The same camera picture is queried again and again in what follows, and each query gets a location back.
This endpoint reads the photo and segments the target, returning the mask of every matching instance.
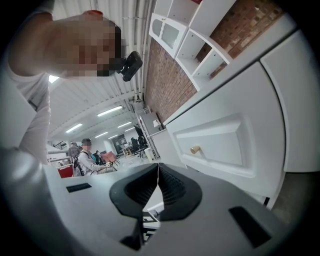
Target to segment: shelving unit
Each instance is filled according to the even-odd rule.
[[[230,55],[210,35],[236,0],[157,0],[149,34],[178,62],[199,91]],[[205,44],[211,50],[199,61]]]

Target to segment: red brick wall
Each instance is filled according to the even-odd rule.
[[[210,37],[236,58],[282,15],[283,11],[271,0],[237,0]],[[199,61],[208,54],[206,47],[198,54]],[[211,77],[225,66],[218,67]],[[165,121],[196,92],[179,64],[152,39],[144,99],[160,121]]]
[[[154,39],[146,81],[146,104],[163,123],[197,92],[180,65]]]

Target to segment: fluorescent light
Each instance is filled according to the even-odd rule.
[[[114,138],[114,137],[117,137],[117,136],[118,136],[118,134],[117,134],[117,135],[114,135],[114,136],[112,136],[112,137],[110,137],[110,138],[108,138],[108,140],[109,140],[109,139],[112,139],[112,138]]]
[[[128,129],[128,130],[125,130],[125,132],[130,131],[130,130],[132,130],[132,129],[134,129],[134,127],[130,128],[130,129]]]
[[[122,127],[122,126],[126,126],[126,125],[128,125],[128,124],[131,124],[132,122],[127,122],[127,123],[125,123],[125,124],[121,124],[120,126],[118,126],[118,128],[120,128],[120,127]]]
[[[59,77],[58,76],[53,76],[49,75],[49,82],[52,84],[54,81],[56,81]]]
[[[105,135],[105,134],[107,134],[108,132],[106,131],[106,132],[104,132],[104,133],[101,133],[100,135],[98,135],[98,136],[95,136],[95,138],[98,138],[98,137],[100,137],[100,136],[102,136],[102,135]]]
[[[76,126],[70,128],[69,130],[66,131],[66,133],[68,134],[68,133],[72,132],[74,129],[77,129],[78,127],[80,127],[80,126],[82,126],[82,123],[79,123]]]
[[[101,117],[101,116],[103,116],[105,114],[108,114],[108,113],[110,113],[112,111],[116,111],[116,110],[120,110],[120,109],[122,109],[122,106],[117,106],[117,107],[111,108],[111,109],[109,109],[109,110],[107,110],[105,112],[102,112],[102,113],[98,114],[97,116]]]

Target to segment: backpack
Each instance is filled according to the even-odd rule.
[[[82,151],[73,159],[73,166],[72,166],[72,168],[73,168],[73,177],[83,176],[83,171],[82,171],[82,169],[80,167],[79,160],[78,160],[78,157],[80,156],[81,153],[85,153],[89,158],[88,153]]]

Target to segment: wooden knob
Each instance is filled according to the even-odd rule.
[[[190,151],[192,154],[195,154],[199,151],[200,147],[199,146],[193,146],[190,148]]]

